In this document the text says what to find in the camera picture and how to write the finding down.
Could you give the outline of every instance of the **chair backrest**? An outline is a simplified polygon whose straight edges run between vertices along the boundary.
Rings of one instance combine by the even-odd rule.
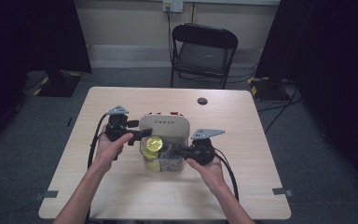
[[[172,30],[172,40],[220,49],[236,49],[238,38],[230,31],[210,26],[185,23]]]

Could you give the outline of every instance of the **white device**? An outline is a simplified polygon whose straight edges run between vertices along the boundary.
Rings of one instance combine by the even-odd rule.
[[[188,138],[190,123],[180,115],[145,115],[139,120],[139,130],[153,129],[152,135],[167,138]]]

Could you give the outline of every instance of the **wrist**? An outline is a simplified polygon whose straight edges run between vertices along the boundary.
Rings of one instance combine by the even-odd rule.
[[[211,191],[211,193],[215,196],[218,197],[219,195],[224,195],[227,192],[231,192],[231,189],[229,188],[229,186],[226,184],[226,182],[222,182],[220,184],[216,184],[213,187],[210,187],[209,190]]]
[[[112,166],[111,162],[105,161],[104,159],[102,159],[100,157],[96,157],[94,162],[92,163],[90,169],[104,175],[110,170],[111,166]]]

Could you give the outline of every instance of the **electrical outlet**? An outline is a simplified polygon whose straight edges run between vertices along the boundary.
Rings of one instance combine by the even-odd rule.
[[[183,1],[173,1],[173,12],[183,12]]]
[[[173,3],[172,1],[162,1],[162,11],[168,11],[167,8],[169,8],[169,11],[173,11]]]

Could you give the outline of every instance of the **gray triangular attachment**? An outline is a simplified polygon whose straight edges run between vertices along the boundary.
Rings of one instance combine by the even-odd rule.
[[[108,111],[106,111],[107,115],[120,115],[120,114],[128,114],[130,111],[128,111],[126,108],[124,108],[121,105],[118,105]]]
[[[200,140],[200,139],[207,139],[212,136],[216,136],[218,134],[225,133],[224,130],[215,130],[215,129],[197,129],[193,136],[191,137],[192,140]]]

